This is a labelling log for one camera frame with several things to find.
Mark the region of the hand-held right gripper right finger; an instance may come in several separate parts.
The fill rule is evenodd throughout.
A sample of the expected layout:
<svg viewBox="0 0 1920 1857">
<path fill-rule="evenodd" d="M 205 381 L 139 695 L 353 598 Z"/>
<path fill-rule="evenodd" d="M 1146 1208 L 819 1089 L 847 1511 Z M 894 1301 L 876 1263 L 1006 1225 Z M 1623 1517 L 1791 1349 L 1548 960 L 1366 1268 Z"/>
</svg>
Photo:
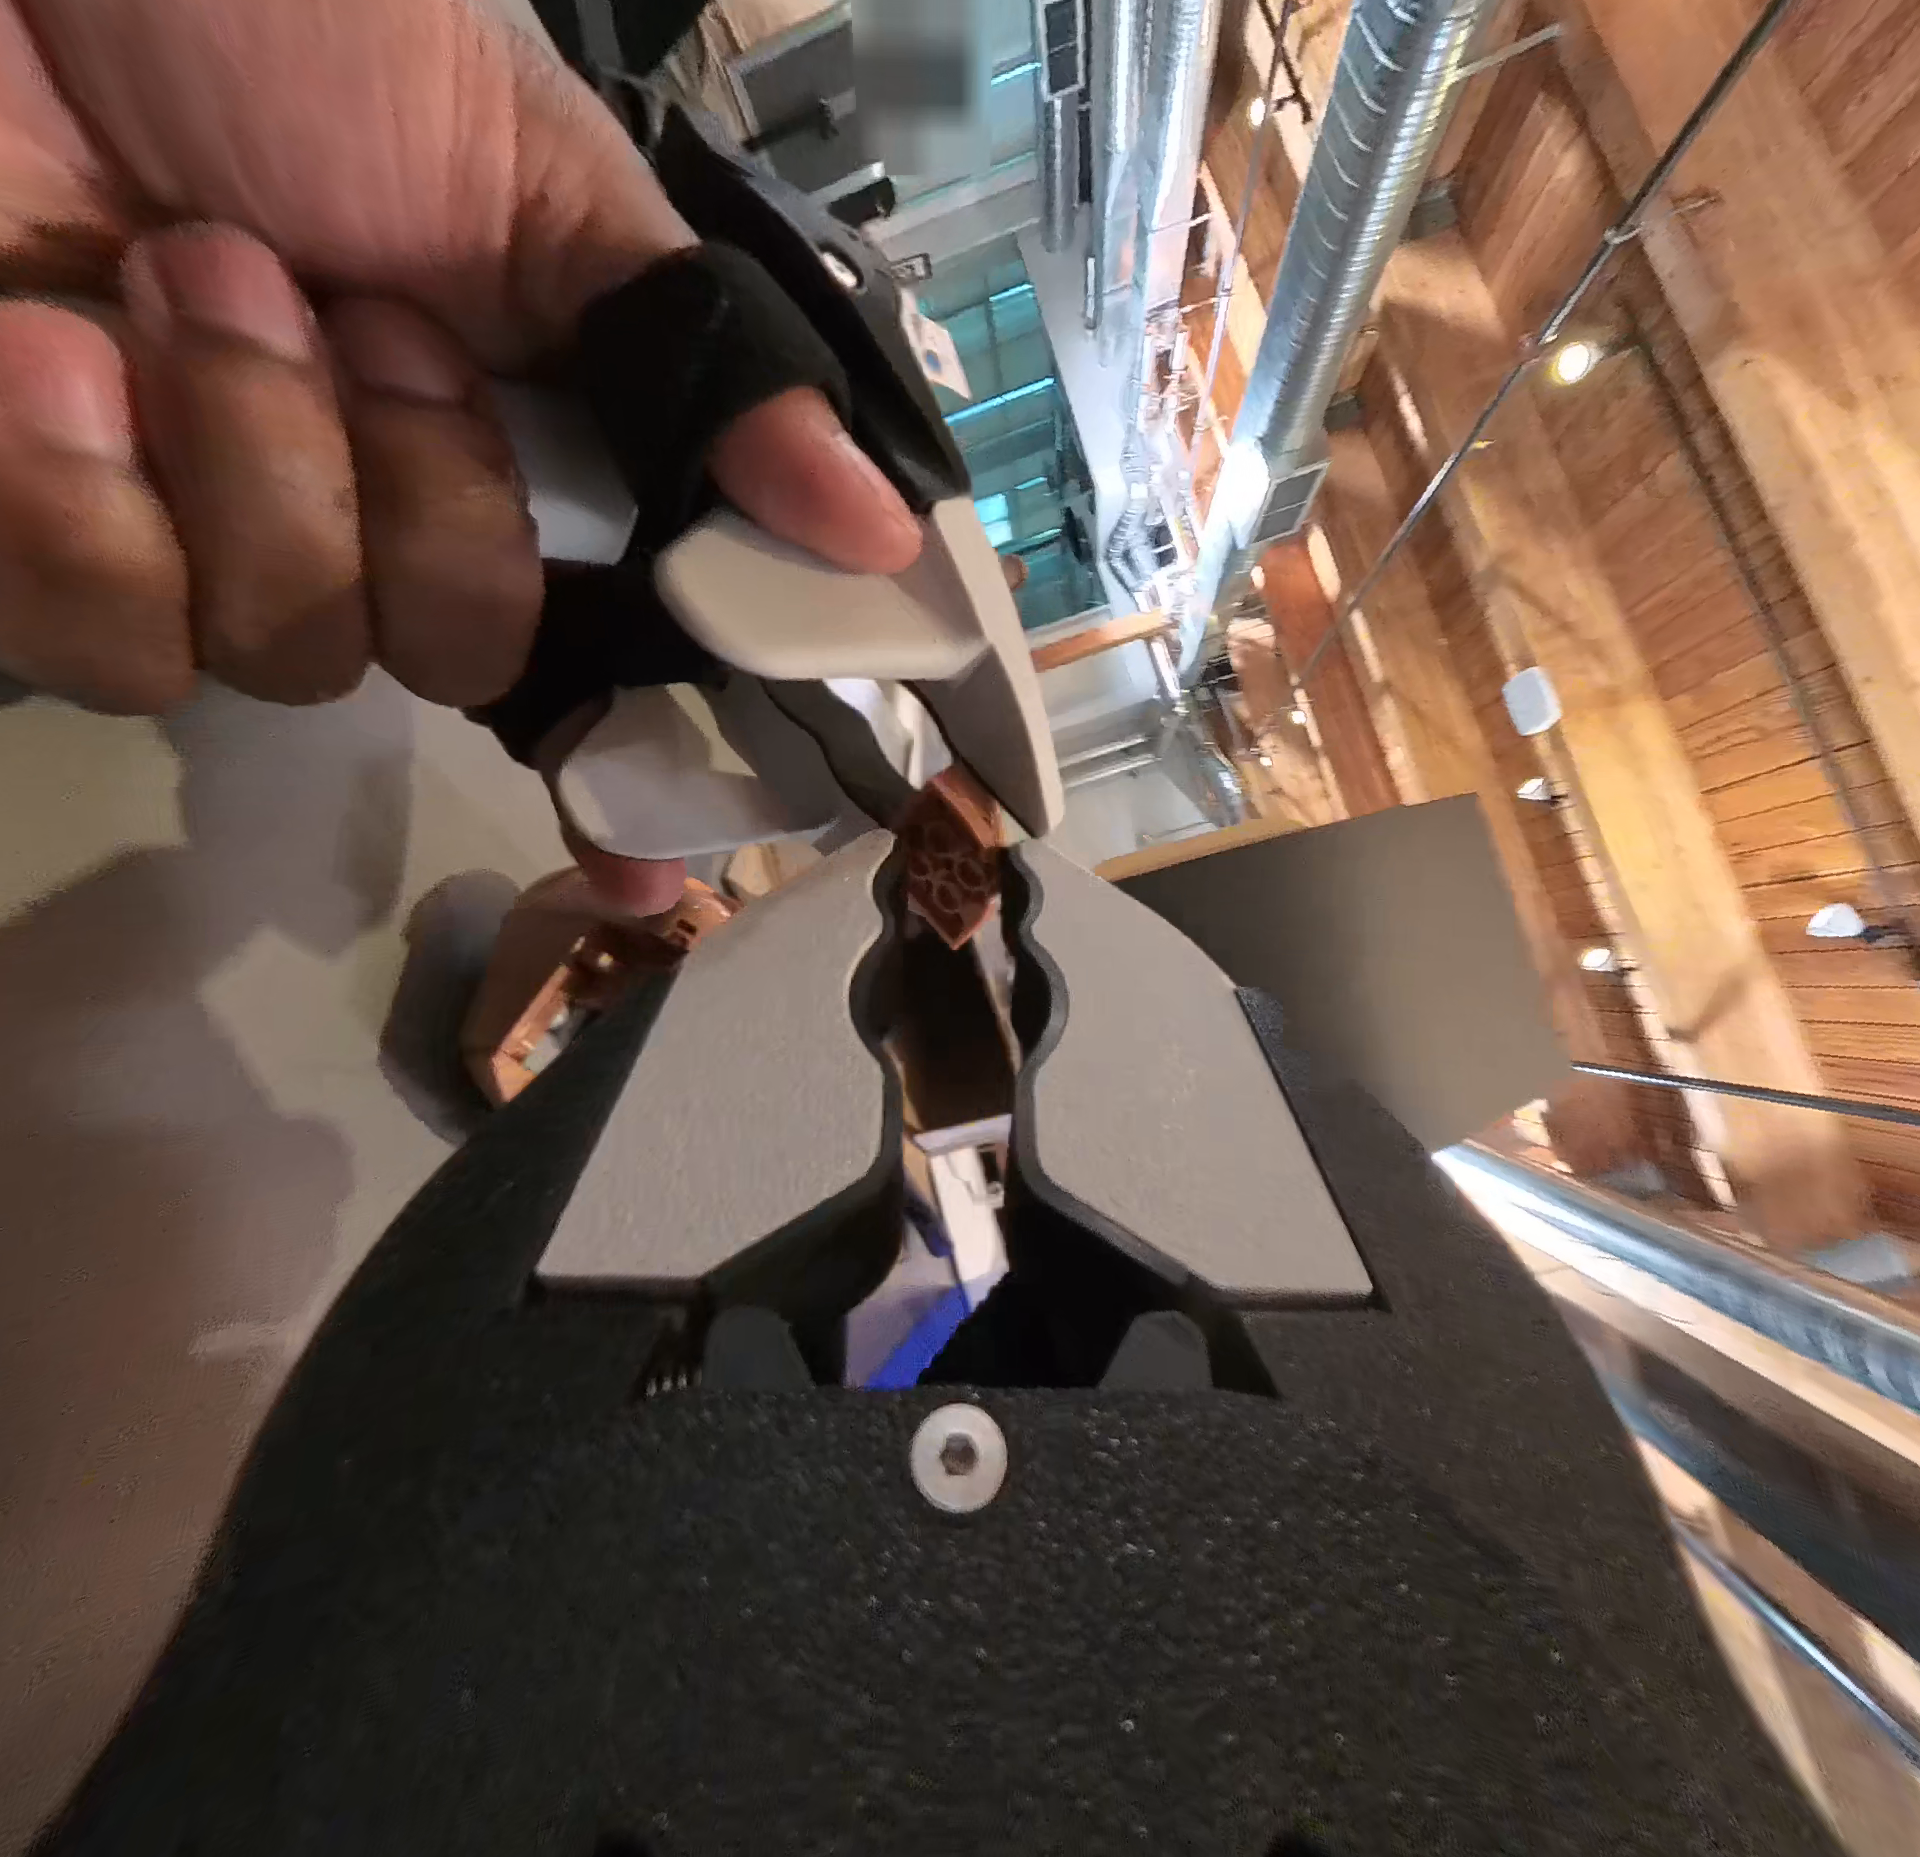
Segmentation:
<svg viewBox="0 0 1920 1857">
<path fill-rule="evenodd" d="M 1012 1125 L 1024 1178 L 1169 1285 L 1258 1310 L 1366 1305 L 1373 1280 L 1234 980 L 1046 843 L 1006 870 L 1037 1022 Z"/>
</svg>

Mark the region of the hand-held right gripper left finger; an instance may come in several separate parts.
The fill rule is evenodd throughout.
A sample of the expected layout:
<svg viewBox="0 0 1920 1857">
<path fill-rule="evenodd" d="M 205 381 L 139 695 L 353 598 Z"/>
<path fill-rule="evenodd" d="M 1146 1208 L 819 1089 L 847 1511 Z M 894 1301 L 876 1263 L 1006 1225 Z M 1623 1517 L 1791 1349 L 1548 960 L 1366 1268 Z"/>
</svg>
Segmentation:
<svg viewBox="0 0 1920 1857">
<path fill-rule="evenodd" d="M 852 1305 L 891 1263 L 901 1093 L 883 1051 L 900 844 L 858 836 L 666 982 L 538 1263 L 553 1288 Z"/>
</svg>

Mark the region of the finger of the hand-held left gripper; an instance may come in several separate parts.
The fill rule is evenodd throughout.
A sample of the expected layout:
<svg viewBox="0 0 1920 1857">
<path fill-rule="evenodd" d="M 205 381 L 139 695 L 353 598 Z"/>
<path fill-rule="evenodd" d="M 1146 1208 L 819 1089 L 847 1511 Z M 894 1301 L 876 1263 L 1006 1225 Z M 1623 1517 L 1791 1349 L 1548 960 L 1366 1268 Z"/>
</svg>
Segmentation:
<svg viewBox="0 0 1920 1857">
<path fill-rule="evenodd" d="M 1001 559 L 969 498 L 925 516 L 922 575 L 951 652 L 916 677 L 951 761 L 1001 804 L 1026 836 L 1063 816 L 1063 786 L 1043 691 Z"/>
<path fill-rule="evenodd" d="M 939 503 L 900 575 L 842 571 L 731 508 L 664 549 L 671 621 L 733 670 L 774 683 L 945 683 L 992 646 L 994 549 L 967 501 Z"/>
</svg>

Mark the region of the brown brick body model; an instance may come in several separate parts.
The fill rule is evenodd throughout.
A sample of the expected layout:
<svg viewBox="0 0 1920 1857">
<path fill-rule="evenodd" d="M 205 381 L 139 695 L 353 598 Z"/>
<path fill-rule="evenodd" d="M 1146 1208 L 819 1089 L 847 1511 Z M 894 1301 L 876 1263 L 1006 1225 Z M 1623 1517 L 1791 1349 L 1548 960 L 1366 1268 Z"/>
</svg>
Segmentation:
<svg viewBox="0 0 1920 1857">
<path fill-rule="evenodd" d="M 671 974 L 737 908 L 693 879 L 654 916 L 612 908 L 581 870 L 529 884 L 500 922 L 459 1027 L 459 1056 L 481 1098 L 513 1100 L 627 990 Z"/>
</svg>

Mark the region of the brown brick assembly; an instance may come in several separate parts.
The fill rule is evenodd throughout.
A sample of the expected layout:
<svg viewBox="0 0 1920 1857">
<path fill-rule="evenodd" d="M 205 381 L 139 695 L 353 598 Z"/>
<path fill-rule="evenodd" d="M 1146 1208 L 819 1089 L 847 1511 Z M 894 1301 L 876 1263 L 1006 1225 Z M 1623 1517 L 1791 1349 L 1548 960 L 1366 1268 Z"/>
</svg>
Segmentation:
<svg viewBox="0 0 1920 1857">
<path fill-rule="evenodd" d="M 951 765 L 901 814 L 903 937 L 889 1051 L 918 1132 L 1001 1118 L 1013 1107 L 1020 1040 L 1001 940 L 1004 822 Z"/>
</svg>

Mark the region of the blue plastic bin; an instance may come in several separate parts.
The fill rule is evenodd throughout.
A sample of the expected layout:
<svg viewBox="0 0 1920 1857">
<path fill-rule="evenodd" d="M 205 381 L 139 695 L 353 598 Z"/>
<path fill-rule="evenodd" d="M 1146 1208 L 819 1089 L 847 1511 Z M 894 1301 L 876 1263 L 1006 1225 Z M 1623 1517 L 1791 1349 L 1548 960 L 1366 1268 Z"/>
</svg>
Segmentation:
<svg viewBox="0 0 1920 1857">
<path fill-rule="evenodd" d="M 913 1387 L 972 1307 L 945 1238 L 905 1221 L 889 1270 L 846 1315 L 844 1384 L 860 1391 Z"/>
</svg>

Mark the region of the grey desk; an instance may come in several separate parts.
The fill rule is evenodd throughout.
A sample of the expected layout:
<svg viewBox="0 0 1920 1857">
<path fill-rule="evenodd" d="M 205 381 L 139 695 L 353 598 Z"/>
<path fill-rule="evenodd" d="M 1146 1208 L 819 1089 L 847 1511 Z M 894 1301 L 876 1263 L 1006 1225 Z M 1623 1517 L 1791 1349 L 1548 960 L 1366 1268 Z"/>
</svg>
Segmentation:
<svg viewBox="0 0 1920 1857">
<path fill-rule="evenodd" d="M 450 1140 L 381 1064 L 444 880 L 545 796 L 386 679 L 285 711 L 4 704 L 4 1786 L 141 1680 L 288 1366 Z"/>
</svg>

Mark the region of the person's left hand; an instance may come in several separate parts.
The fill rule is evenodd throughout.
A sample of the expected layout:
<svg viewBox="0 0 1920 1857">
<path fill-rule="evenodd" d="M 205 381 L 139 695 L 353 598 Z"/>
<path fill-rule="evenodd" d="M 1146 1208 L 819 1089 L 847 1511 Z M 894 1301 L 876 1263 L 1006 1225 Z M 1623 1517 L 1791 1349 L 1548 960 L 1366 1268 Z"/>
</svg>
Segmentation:
<svg viewBox="0 0 1920 1857">
<path fill-rule="evenodd" d="M 542 559 L 491 381 L 693 243 L 493 0 L 4 0 L 4 686 L 500 700 Z"/>
</svg>

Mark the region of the black board with wooden edge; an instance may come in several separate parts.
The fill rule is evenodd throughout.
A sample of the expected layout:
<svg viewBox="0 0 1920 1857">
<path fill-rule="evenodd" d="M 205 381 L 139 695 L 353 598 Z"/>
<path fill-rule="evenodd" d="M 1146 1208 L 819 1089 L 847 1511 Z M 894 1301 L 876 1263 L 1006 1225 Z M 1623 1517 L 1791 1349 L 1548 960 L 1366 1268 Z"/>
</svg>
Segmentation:
<svg viewBox="0 0 1920 1857">
<path fill-rule="evenodd" d="M 1572 1080 L 1501 865 L 1466 792 L 1302 831 L 1244 822 L 1095 872 L 1437 1151 Z"/>
</svg>

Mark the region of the silver ventilation duct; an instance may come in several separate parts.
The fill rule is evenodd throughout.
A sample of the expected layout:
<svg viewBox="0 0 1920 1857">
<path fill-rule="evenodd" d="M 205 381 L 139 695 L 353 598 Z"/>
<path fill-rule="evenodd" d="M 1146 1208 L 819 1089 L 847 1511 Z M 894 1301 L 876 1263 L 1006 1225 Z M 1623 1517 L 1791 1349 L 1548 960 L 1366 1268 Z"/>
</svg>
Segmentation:
<svg viewBox="0 0 1920 1857">
<path fill-rule="evenodd" d="M 1226 646 L 1260 550 L 1326 470 L 1335 381 L 1428 174 L 1483 0 L 1352 0 L 1245 377 L 1179 630 L 1179 674 Z"/>
</svg>

